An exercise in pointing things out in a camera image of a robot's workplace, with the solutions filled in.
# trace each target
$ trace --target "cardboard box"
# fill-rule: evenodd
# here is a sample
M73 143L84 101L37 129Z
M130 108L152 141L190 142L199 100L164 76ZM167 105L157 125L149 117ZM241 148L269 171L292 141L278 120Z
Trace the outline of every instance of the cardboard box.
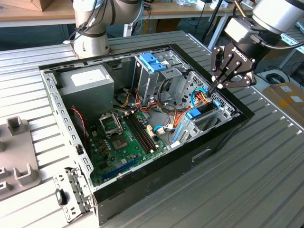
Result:
M263 94L304 127L304 92L292 82L270 85Z
M0 0L0 4L36 11L44 11L51 2L52 0Z

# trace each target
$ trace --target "yellow wire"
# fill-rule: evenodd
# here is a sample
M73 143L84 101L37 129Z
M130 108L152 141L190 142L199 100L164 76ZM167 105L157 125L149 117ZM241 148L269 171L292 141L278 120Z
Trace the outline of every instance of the yellow wire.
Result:
M129 96L130 96L130 93L128 93L128 96L127 96L127 99L125 101L125 103L121 106L122 108L126 107L129 103Z

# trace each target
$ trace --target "aluminum table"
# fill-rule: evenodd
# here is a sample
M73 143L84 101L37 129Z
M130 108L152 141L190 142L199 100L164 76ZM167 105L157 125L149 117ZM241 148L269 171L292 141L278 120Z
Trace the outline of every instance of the aluminum table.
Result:
M115 51L177 43L207 70L210 53L181 31L114 38ZM66 227L52 176L73 166L37 66L75 59L70 46L0 52L0 124L29 120L42 183L0 202L0 227ZM302 128L254 88L232 89L255 112L218 153L138 202L105 228L295 227L304 223ZM97 227L93 213L70 227Z

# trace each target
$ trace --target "black cable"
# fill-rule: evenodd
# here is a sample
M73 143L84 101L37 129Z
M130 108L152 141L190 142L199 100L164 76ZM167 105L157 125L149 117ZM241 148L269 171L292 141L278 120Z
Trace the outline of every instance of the black cable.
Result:
M149 32L149 27L150 27L150 22L151 22L151 9L148 11L148 14L149 14L149 22L148 22L148 28L147 28L147 33Z
M97 18L98 14L100 13L100 9L102 8L103 3L102 3L101 6L98 8L98 11L97 11L97 13L96 13L96 15L95 15L95 18ZM93 27L95 27L96 25L98 25L98 24L104 19L104 16L105 16L105 8L106 8L107 4L108 4L108 0L105 0L104 13L103 13L102 18L99 20L99 22L94 23L94 24L93 24L92 26L90 26L90 27L86 27L85 30L84 30L81 34L79 34L78 37L76 37L75 39L73 39L73 42L74 42L75 40L77 40L79 37L81 37L83 34L85 34L88 30L90 30L90 29L92 29Z
M209 29L211 28L211 25L212 25L212 23L213 23L213 21L214 21L214 18L215 18L215 16L216 16L216 14L218 13L218 10L219 10L219 8L220 8L222 2L223 2L223 0L218 0L218 4L217 4L216 8L215 8L214 11L213 11L213 14L212 14L212 16L211 16L211 18L210 18L209 24L207 25L207 28L206 28L206 30L205 30L205 32L204 32L204 35L203 35L202 38L201 38L201 42L202 42L202 43L204 43L204 41L205 41L205 39L206 39L206 36L207 36L207 34L208 34L208 32L209 32Z
M90 15L89 15L89 17L87 18L86 22L83 23L83 24L81 24L81 25L78 27L78 29L76 29L76 30L70 35L70 37L69 37L67 40L71 40L71 38L72 38L77 32L79 32L81 29L85 28L85 27L88 25L89 21L91 20L91 17L92 17L92 15L93 15L93 12L94 12L94 10L95 10L96 5L97 5L97 0L94 1L93 8L92 8L92 10L91 10L91 12L90 12Z
M131 36L133 36L133 33L135 32L135 28L137 27L138 22L135 23L135 25L133 26L132 32L131 32Z
M147 10L147 9L145 9L145 10L148 12L149 16L148 16L148 18L142 24L146 23L149 20L148 28L147 28L147 32L148 32L149 31L149 27L150 27L150 21L151 21L151 10ZM137 25L137 24L138 24L138 22L136 22L136 24L133 26L133 29L132 29L132 32L131 32L131 36L133 36L133 33L135 32L135 30L140 27L140 25Z
M266 77L262 77L261 75L256 74L256 76L258 76L259 78L261 78L263 81L267 82L268 84L279 84L279 83L284 83L285 79L276 74L276 73L271 73L266 75Z
M263 72L267 71L269 68L274 68L274 69L278 69L278 70L282 71L282 72L285 74L285 76L288 78L288 81L290 82L290 77L288 76L288 74L285 73L285 71L282 70L282 69L279 68L279 67L276 67L276 66L268 66L268 67L266 67L266 69L265 69Z
M196 34L196 31L198 30L198 27L199 27L199 24L200 24L200 20L201 20L201 16L203 15L203 12L204 12L204 9L205 9L205 5L206 4L204 4L203 9L201 10L201 13L200 13L200 16L199 16L199 21L198 21L198 23L195 26L194 35Z
M271 73L265 76L266 80L269 82L269 84L279 84L279 83L284 83L285 79L276 74L276 73Z
M285 46L285 47L279 47L279 46L273 46L273 45L270 45L264 41L262 41L261 45L263 47L266 47L266 48L269 48L269 49L273 49L273 50L289 50L289 49L294 49L294 48L298 48L300 46L303 46L304 45L304 41L301 42L301 43L298 43L298 44L295 44L295 45L291 45L291 46Z

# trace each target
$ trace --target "red wire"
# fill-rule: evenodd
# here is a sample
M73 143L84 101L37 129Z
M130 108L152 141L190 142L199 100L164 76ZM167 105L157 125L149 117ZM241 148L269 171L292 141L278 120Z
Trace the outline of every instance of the red wire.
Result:
M86 126L85 126L85 122L84 122L84 120L83 120L83 118L82 118L82 115L76 110L76 109L74 109L74 108L71 108L74 112L76 112L78 115L79 115L79 117L80 117L80 120L81 120L81 122L82 122L82 127L83 127L83 129L84 129L84 137L85 137L85 146L86 146Z

